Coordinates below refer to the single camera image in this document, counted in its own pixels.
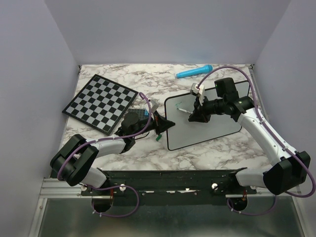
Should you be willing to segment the green whiteboard marker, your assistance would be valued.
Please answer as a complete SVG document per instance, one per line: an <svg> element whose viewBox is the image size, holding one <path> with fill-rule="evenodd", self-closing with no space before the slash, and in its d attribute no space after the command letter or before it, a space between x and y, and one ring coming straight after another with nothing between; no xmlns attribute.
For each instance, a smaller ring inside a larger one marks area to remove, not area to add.
<svg viewBox="0 0 316 237"><path fill-rule="evenodd" d="M185 109L177 108L177 110L182 111L184 113L192 114L193 112L187 111Z"/></svg>

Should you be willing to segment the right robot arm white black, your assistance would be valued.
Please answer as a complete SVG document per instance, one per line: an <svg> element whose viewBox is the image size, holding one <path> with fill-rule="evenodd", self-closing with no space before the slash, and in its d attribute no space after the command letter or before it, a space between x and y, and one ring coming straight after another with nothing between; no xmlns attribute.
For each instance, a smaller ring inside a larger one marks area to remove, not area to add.
<svg viewBox="0 0 316 237"><path fill-rule="evenodd" d="M217 98L208 100L204 86L194 83L190 93L196 97L190 122L208 123L212 115L229 115L245 128L264 151L269 170L242 168L227 181L228 190L239 193L246 186L268 189L279 195L305 182L311 158L289 145L265 120L249 96L240 97L232 78L215 81Z"/></svg>

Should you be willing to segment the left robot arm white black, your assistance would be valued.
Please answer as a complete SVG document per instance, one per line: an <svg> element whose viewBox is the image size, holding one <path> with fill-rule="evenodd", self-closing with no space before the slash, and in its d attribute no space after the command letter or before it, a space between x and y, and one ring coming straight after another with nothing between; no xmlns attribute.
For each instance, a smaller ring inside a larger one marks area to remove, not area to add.
<svg viewBox="0 0 316 237"><path fill-rule="evenodd" d="M50 167L57 173L58 180L70 186L84 184L104 195L109 191L107 175L92 164L97 158L129 151L136 143L135 137L150 131L156 134L167 131L175 123L162 117L157 111L145 119L135 112L128 112L117 132L106 138L89 140L76 134L52 158Z"/></svg>

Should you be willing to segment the white whiteboard black frame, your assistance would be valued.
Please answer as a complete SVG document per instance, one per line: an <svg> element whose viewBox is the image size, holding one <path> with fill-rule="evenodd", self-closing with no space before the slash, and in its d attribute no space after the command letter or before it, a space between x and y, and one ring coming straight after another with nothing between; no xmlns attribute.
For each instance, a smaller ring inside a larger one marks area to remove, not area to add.
<svg viewBox="0 0 316 237"><path fill-rule="evenodd" d="M196 97L189 93L166 98L165 118L175 123L175 126L162 136L161 140L166 149L174 151L241 131L241 125L229 115L212 115L208 123L189 122L190 114L177 108L192 112L195 100Z"/></svg>

